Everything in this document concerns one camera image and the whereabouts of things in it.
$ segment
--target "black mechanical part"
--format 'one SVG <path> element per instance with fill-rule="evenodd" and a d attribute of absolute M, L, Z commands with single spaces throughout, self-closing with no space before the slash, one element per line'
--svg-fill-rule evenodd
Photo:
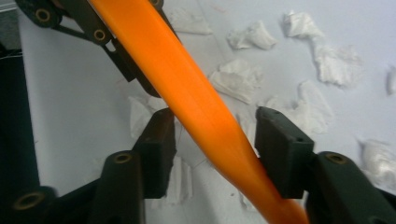
<path fill-rule="evenodd" d="M 152 116 L 133 151 L 141 156 L 145 198 L 161 198 L 167 191 L 177 152 L 174 114 L 169 108 Z"/>
<path fill-rule="evenodd" d="M 120 41 L 118 39 L 112 39 L 111 43 L 113 44 L 115 51 L 110 51 L 106 46 L 103 46 L 103 49 L 113 63 L 120 69 L 125 79 L 130 82 L 136 78 L 148 94 L 160 98 L 160 94 L 158 94 L 154 89 Z"/>
<path fill-rule="evenodd" d="M 49 187 L 26 189 L 8 201 L 2 221 L 17 224 L 42 223 L 50 204 L 55 200 L 55 191 Z"/>
<path fill-rule="evenodd" d="M 396 196 L 382 189 L 380 189 L 379 191 L 381 192 L 382 196 L 384 196 L 384 198 L 388 201 L 388 203 L 392 205 L 393 209 L 396 210 Z"/>
<path fill-rule="evenodd" d="M 12 223 L 2 220 L 12 196 L 40 182 L 21 50 L 0 57 L 0 223 Z"/>
<path fill-rule="evenodd" d="M 23 13 L 37 26 L 53 28 L 62 21 L 62 11 L 47 0 L 15 0 Z"/>
<path fill-rule="evenodd" d="M 88 223 L 145 223 L 140 156 L 121 151 L 107 157 Z"/>
<path fill-rule="evenodd" d="M 259 107 L 255 148 L 283 198 L 300 199 L 314 142 L 280 112 Z"/>
<path fill-rule="evenodd" d="M 1 55 L 3 55 L 3 53 L 6 52 L 6 51 L 7 51 L 6 47 L 4 47 L 3 44 L 0 42 L 0 57 L 1 57 Z"/>
<path fill-rule="evenodd" d="M 73 29 L 70 29 L 68 27 L 64 27 L 62 25 L 55 26 L 52 29 L 54 29 L 56 31 L 59 31 L 61 33 L 64 33 L 66 35 L 72 35 L 72 36 L 78 37 L 80 39 L 84 39 L 84 40 L 90 41 L 90 39 L 84 33 L 81 33 L 79 31 L 75 31 Z"/>
<path fill-rule="evenodd" d="M 335 152 L 313 153 L 314 142 L 279 112 L 257 111 L 255 147 L 283 198 L 309 192 L 305 204 L 312 224 L 390 224 L 396 211 L 358 166 Z"/>
<path fill-rule="evenodd" d="M 149 2 L 155 7 L 157 11 L 163 9 L 163 0 L 149 0 Z"/>
<path fill-rule="evenodd" d="M 99 179 L 57 198 L 47 212 L 46 224 L 85 224 L 91 212 Z"/>
<path fill-rule="evenodd" d="M 103 46 L 113 38 L 87 0 L 59 0 L 59 2 L 93 43 Z"/>
<path fill-rule="evenodd" d="M 338 153 L 321 152 L 311 166 L 319 191 L 329 207 L 332 217 L 329 223 L 396 223 L 396 211 L 352 160 Z M 310 209 L 307 212 L 309 216 L 312 214 Z M 323 221 L 311 220 L 311 223 Z"/>

